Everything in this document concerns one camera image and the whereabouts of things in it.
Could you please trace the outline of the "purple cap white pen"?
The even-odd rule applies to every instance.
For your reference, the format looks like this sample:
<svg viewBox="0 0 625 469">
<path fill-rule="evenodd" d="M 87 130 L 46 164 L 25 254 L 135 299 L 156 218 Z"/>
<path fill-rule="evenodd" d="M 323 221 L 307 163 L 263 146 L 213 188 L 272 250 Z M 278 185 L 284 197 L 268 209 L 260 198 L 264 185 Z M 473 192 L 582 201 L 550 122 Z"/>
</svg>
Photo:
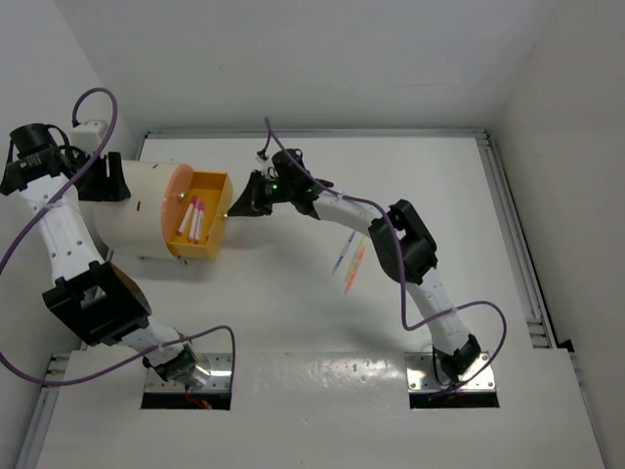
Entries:
<svg viewBox="0 0 625 469">
<path fill-rule="evenodd" d="M 201 236 L 201 225 L 203 220 L 204 213 L 204 201 L 198 199 L 194 203 L 191 225 L 188 233 L 188 240 L 193 242 L 194 244 L 198 244 Z"/>
</svg>

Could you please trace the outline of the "pink cap white pen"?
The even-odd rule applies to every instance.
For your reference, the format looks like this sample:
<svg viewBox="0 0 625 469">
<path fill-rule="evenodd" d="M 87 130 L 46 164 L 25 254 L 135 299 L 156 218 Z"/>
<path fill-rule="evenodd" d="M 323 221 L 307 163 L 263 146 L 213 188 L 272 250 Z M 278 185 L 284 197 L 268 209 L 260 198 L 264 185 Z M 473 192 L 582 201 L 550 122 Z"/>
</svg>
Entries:
<svg viewBox="0 0 625 469">
<path fill-rule="evenodd" d="M 190 200 L 188 206 L 187 206 L 187 209 L 186 209 L 186 212 L 184 214 L 184 217 L 183 217 L 180 225 L 178 226 L 177 235 L 182 235 L 185 232 L 185 230 L 187 229 L 188 223 L 191 220 L 193 211 L 195 209 L 196 201 L 197 201 L 197 196 L 193 195 L 191 197 L 191 200 Z"/>
</svg>

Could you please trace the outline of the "cylindrical beige drawer container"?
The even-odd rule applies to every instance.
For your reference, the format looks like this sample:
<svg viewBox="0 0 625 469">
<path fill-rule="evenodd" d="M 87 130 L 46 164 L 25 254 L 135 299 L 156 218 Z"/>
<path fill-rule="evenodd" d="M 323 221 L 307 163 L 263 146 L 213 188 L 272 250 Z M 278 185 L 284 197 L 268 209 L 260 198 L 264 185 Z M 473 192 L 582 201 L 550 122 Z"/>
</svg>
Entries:
<svg viewBox="0 0 625 469">
<path fill-rule="evenodd" d="M 173 260 L 218 257 L 232 201 L 232 183 L 225 172 L 193 169 L 188 164 L 125 160 L 123 173 L 131 197 L 98 201 L 94 225 L 100 239 L 116 253 Z M 204 201 L 198 244 L 188 240 L 191 220 L 177 235 L 193 195 Z"/>
</svg>

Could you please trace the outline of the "blue clear pen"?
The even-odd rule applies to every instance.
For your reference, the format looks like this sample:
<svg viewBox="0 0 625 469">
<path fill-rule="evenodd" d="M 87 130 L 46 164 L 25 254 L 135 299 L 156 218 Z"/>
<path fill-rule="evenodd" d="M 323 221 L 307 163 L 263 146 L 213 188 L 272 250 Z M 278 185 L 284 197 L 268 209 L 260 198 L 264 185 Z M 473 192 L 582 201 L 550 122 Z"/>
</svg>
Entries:
<svg viewBox="0 0 625 469">
<path fill-rule="evenodd" d="M 342 247 L 342 249 L 341 249 L 341 251 L 339 253 L 339 256 L 338 256 L 338 258 L 337 258 L 336 262 L 334 263 L 333 268 L 331 270 L 331 274 L 332 275 L 334 275 L 338 271 L 338 269 L 341 266 L 343 260 L 345 259 L 346 255 L 347 255 L 347 253 L 348 253 L 348 251 L 349 251 L 349 249 L 351 247 L 351 244 L 354 241 L 355 234 L 356 234 L 356 231 L 352 231 L 350 233 L 350 235 L 348 236 L 346 242 L 344 243 L 344 245 L 343 245 L 343 247 Z"/>
</svg>

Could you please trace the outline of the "orange clear pen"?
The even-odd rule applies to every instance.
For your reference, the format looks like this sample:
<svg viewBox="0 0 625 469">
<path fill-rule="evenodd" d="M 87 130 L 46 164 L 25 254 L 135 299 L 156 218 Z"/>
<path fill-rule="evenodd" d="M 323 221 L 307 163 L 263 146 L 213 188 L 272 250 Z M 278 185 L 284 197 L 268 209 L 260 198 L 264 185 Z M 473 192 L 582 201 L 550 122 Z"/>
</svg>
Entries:
<svg viewBox="0 0 625 469">
<path fill-rule="evenodd" d="M 347 276 L 346 276 L 346 281 L 345 281 L 345 289 L 344 289 L 344 294 L 347 295 L 349 293 L 349 291 L 351 290 L 353 284 L 354 284 L 354 280 L 355 277 L 357 276 L 357 272 L 359 269 L 359 266 L 364 258 L 365 255 L 365 249 L 359 249 L 356 254 L 354 255 L 353 261 L 350 264 L 350 267 L 348 268 L 348 272 L 347 272 Z"/>
</svg>

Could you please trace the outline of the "yellow clear pen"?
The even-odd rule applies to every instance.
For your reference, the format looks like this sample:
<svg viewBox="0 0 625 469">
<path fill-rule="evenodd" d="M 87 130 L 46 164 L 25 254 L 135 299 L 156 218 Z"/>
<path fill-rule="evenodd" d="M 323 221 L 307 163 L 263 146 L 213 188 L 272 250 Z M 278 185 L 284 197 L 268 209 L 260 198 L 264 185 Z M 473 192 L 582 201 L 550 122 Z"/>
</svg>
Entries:
<svg viewBox="0 0 625 469">
<path fill-rule="evenodd" d="M 356 270 L 356 265 L 360 262 L 361 258 L 362 258 L 362 253 L 364 252 L 364 250 L 366 249 L 366 238 L 363 236 L 360 241 L 358 242 L 358 245 L 355 249 L 353 258 L 350 262 L 350 265 L 348 267 L 346 276 L 345 276 L 345 282 L 349 283 L 351 281 L 351 279 L 354 276 L 354 271 Z"/>
</svg>

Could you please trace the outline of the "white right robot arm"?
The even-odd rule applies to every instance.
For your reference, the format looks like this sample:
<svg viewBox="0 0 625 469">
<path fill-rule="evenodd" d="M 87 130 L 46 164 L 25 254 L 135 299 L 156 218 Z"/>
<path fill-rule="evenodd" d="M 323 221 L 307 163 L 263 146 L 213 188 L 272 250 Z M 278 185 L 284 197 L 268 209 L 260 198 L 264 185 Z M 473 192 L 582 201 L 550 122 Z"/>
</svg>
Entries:
<svg viewBox="0 0 625 469">
<path fill-rule="evenodd" d="M 269 168 L 252 171 L 228 216 L 269 216 L 278 203 L 367 236 L 382 271 L 401 285 L 421 313 L 439 368 L 451 382 L 460 381 L 481 348 L 442 285 L 437 244 L 410 202 L 401 199 L 384 209 L 340 193 L 331 182 L 312 176 L 299 149 L 287 149 L 271 158 Z"/>
</svg>

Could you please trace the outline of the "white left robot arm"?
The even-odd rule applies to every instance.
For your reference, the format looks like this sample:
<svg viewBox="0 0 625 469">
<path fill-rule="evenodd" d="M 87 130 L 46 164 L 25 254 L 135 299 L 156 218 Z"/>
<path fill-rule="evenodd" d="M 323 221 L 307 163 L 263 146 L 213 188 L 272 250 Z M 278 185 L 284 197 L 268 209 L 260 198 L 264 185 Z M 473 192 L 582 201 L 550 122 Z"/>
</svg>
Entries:
<svg viewBox="0 0 625 469">
<path fill-rule="evenodd" d="M 33 123 L 10 134 L 1 193 L 17 193 L 32 213 L 52 269 L 52 287 L 42 295 L 47 309 L 88 346 L 121 345 L 136 351 L 145 367 L 188 390 L 206 386 L 209 372 L 175 328 L 151 318 L 138 285 L 107 261 L 93 242 L 79 207 L 83 195 L 98 197 L 113 178 L 108 201 L 130 193 L 121 157 L 102 161 L 70 142 L 58 145 L 53 125 Z"/>
</svg>

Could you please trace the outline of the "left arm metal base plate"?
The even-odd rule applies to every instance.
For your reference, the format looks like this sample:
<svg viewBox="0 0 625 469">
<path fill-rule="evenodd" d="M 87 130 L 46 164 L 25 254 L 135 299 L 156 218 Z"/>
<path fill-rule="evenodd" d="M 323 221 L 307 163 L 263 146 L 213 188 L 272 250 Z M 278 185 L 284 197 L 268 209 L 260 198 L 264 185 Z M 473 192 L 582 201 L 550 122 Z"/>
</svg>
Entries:
<svg viewBox="0 0 625 469">
<path fill-rule="evenodd" d="M 189 390 L 197 394 L 229 393 L 231 375 L 231 354 L 199 353 Z M 164 381 L 153 369 L 146 373 L 144 391 L 148 394 L 183 394 L 186 390 L 185 384 Z"/>
</svg>

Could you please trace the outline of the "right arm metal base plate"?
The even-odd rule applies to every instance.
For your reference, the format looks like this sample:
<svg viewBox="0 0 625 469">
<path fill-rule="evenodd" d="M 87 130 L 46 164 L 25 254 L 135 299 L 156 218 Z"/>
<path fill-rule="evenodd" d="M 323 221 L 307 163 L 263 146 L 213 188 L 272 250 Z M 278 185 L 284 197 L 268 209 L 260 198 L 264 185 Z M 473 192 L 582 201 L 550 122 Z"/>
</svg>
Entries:
<svg viewBox="0 0 625 469">
<path fill-rule="evenodd" d="M 432 353 L 415 353 L 404 356 L 406 367 L 407 388 L 411 395 L 428 395 L 443 392 L 452 384 L 442 373 L 438 364 L 434 363 Z M 494 371 L 490 364 L 490 355 L 485 352 L 473 362 L 460 377 L 459 393 L 496 393 L 497 385 Z"/>
</svg>

